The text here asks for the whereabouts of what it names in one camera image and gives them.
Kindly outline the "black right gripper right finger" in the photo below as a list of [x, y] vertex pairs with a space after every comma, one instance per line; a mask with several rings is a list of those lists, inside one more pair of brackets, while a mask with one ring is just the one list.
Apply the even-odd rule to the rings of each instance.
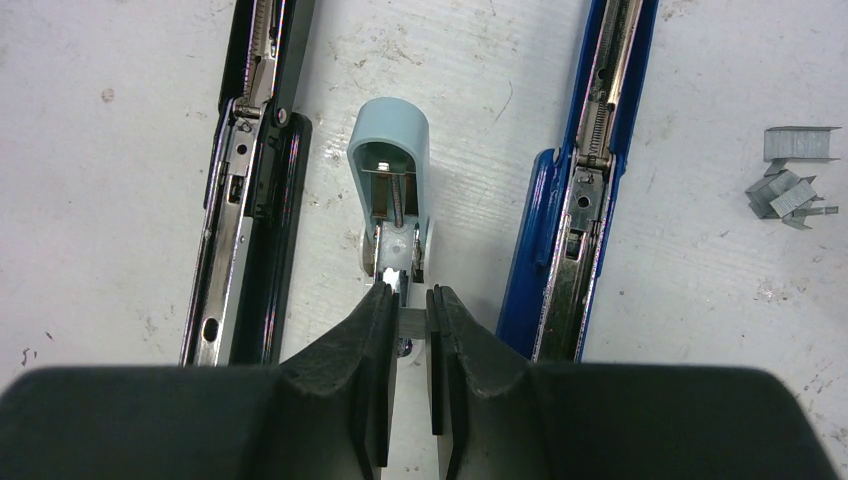
[[443, 479], [833, 479], [800, 405], [748, 368], [532, 363], [427, 294]]

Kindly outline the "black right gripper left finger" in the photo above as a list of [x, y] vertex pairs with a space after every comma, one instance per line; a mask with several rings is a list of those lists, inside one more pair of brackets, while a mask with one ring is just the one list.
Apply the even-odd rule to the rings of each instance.
[[5, 479], [376, 479], [398, 299], [375, 284], [277, 366], [56, 367], [1, 398]]

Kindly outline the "grey staple strip cluster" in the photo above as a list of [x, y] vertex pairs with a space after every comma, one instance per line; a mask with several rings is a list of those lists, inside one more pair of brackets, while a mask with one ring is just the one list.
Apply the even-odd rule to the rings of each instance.
[[808, 230], [806, 221], [814, 216], [835, 215], [837, 205], [826, 205], [813, 187], [815, 176], [800, 176], [790, 163], [826, 164], [836, 160], [830, 154], [831, 134], [836, 126], [776, 126], [764, 131], [763, 176], [745, 190], [748, 206], [760, 220], [779, 220], [797, 229]]

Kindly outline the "black stapler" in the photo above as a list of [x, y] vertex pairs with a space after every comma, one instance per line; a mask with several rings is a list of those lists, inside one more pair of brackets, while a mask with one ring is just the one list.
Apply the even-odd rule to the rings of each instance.
[[279, 360], [312, 125], [294, 101], [315, 5], [235, 5], [180, 362]]

